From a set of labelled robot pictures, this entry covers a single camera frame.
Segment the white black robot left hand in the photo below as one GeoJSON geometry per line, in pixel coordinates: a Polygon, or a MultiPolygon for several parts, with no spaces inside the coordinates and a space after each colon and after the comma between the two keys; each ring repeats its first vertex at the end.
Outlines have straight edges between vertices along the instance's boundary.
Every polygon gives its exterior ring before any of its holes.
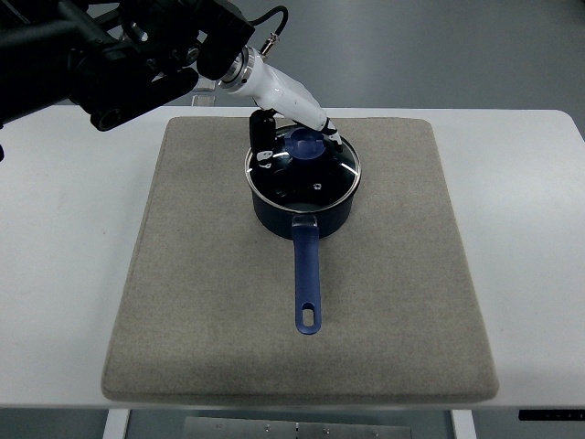
{"type": "Polygon", "coordinates": [[[245,47],[219,80],[228,94],[253,99],[258,110],[249,119],[247,171],[273,171],[281,159],[315,160],[331,145],[344,144],[315,97],[297,80],[267,64],[255,48],[245,47]]]}

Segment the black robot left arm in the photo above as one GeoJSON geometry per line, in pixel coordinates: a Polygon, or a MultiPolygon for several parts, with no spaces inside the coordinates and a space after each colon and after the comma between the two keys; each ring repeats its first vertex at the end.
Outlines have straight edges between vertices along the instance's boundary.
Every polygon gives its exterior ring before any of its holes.
{"type": "Polygon", "coordinates": [[[200,78],[231,78],[259,18],[228,1],[1,4],[1,121],[69,100],[106,132],[186,95],[200,78]]]}

